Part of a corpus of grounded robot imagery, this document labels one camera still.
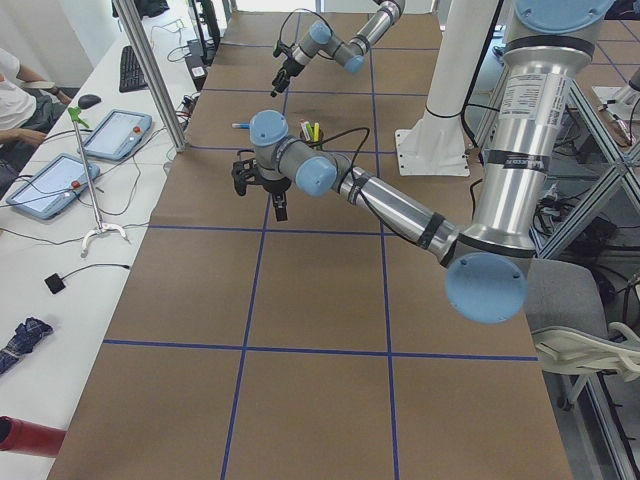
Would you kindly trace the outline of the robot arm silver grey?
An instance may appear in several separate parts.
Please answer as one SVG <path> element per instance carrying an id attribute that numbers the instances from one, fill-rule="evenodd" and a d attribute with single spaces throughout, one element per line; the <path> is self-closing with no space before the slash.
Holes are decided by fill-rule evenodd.
<path id="1" fill-rule="evenodd" d="M 285 55 L 285 60 L 272 80 L 271 97 L 283 93 L 290 85 L 292 77 L 297 77 L 312 59 L 324 52 L 329 60 L 341 65 L 347 72 L 355 74 L 364 65 L 364 56 L 381 37 L 401 18 L 405 10 L 404 1 L 377 1 L 379 6 L 375 14 L 349 40 L 344 41 L 320 16 L 297 43 L 287 45 L 280 37 L 288 17 L 281 26 L 273 56 Z"/>
<path id="2" fill-rule="evenodd" d="M 408 175 L 458 176 L 462 153 L 462 90 L 472 87 L 469 62 L 477 60 L 480 27 L 490 27 L 489 7 L 480 8 L 479 27 L 462 38 L 472 6 L 454 2 L 453 25 L 447 26 L 436 63 L 425 113 L 410 130 L 398 130 L 398 160 Z M 486 324 L 510 319 L 523 307 L 529 315 L 546 306 L 542 292 L 542 260 L 529 237 L 535 208 L 547 178 L 560 131 L 566 98 L 576 74 L 593 56 L 605 14 L 614 1 L 514 1 L 515 13 L 506 43 L 506 87 L 498 109 L 496 132 L 483 157 L 482 192 L 468 225 L 456 225 L 440 213 L 336 154 L 316 150 L 289 134 L 284 116 L 273 110 L 257 113 L 249 123 L 255 158 L 233 164 L 238 195 L 247 185 L 261 185 L 273 198 L 278 221 L 287 220 L 286 191 L 295 186 L 312 197 L 334 191 L 350 204 L 366 208 L 401 239 L 431 252 L 448 269 L 449 302 L 466 318 Z M 319 20 L 297 44 L 278 43 L 274 56 L 286 61 L 272 82 L 272 96 L 282 93 L 319 52 L 349 72 L 404 11 L 404 1 L 378 1 L 380 8 L 348 44 Z"/>

